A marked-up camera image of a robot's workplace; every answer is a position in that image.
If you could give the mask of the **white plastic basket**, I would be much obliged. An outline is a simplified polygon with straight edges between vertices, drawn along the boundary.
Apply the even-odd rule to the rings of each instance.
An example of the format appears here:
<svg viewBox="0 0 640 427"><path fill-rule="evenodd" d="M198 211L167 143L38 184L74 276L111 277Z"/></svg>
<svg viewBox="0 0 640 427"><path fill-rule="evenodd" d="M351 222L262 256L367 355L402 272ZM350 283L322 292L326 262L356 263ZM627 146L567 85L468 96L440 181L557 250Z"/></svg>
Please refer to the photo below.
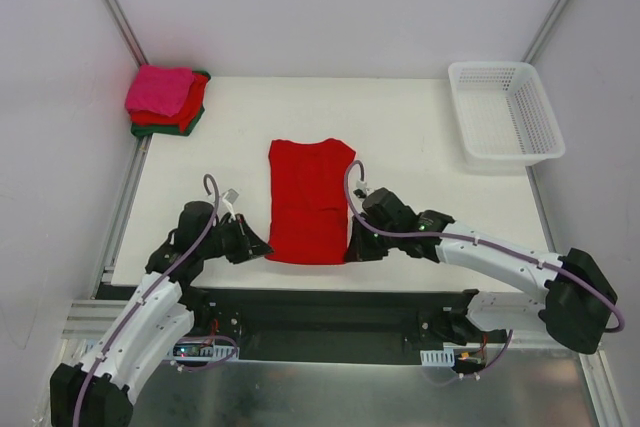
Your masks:
<svg viewBox="0 0 640 427"><path fill-rule="evenodd" d="M470 168L486 173L514 172L565 154L556 116L532 65L454 62L448 76Z"/></svg>

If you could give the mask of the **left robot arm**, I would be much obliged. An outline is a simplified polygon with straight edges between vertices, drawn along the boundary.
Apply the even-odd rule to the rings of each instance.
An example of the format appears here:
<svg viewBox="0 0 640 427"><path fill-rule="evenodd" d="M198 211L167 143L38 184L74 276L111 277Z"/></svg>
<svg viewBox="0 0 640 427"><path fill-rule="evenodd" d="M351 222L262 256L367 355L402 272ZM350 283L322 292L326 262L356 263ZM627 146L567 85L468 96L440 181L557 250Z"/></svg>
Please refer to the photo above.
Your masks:
<svg viewBox="0 0 640 427"><path fill-rule="evenodd" d="M208 337L214 315L193 281L210 259L237 265L272 253L241 214L217 214L206 201L187 203L178 225L149 257L126 306L75 365L50 377L54 426L126 426L144 385L185 336Z"/></svg>

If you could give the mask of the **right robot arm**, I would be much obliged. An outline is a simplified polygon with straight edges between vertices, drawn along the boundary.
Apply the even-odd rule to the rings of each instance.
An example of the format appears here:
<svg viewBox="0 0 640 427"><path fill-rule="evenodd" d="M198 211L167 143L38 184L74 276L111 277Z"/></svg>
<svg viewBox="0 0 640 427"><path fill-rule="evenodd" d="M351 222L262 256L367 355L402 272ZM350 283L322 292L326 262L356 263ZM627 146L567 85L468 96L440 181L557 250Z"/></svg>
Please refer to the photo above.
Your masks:
<svg viewBox="0 0 640 427"><path fill-rule="evenodd" d="M562 346L593 354L604 334L621 329L609 324L621 316L615 290L594 258L580 249L560 255L519 247L438 211L416 213L386 188L359 187L347 197L362 202L352 210L347 262L381 260L396 249L414 259L470 269L527 296L500 314L489 314L489 301L475 295L449 318L450 332L460 341L473 341L484 331L542 326Z"/></svg>

